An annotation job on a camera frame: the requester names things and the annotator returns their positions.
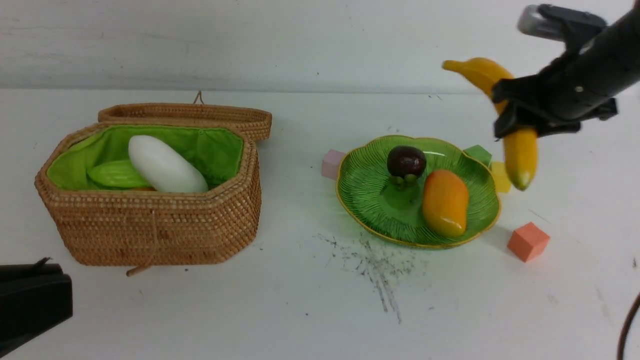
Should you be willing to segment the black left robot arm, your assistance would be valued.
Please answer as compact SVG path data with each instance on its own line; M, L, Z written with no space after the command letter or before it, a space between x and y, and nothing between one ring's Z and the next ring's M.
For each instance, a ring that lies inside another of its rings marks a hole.
M73 281L57 263L0 267L0 356L18 349L73 316Z

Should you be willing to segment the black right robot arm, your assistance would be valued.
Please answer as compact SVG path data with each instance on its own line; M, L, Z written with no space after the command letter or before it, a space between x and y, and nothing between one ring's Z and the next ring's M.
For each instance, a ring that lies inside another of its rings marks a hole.
M617 95L639 82L638 5L609 25L587 11L533 4L518 30L563 43L564 52L536 74L493 85L493 102L507 103L493 125L497 139L523 129L538 137L577 133L583 121L617 116Z

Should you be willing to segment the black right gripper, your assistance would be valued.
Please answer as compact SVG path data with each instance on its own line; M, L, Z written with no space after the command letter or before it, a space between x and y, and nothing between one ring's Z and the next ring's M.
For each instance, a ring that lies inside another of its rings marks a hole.
M618 54L614 50L566 51L538 75L500 79L491 100L505 102L493 136L519 130L537 138L578 133L586 120L617 116Z

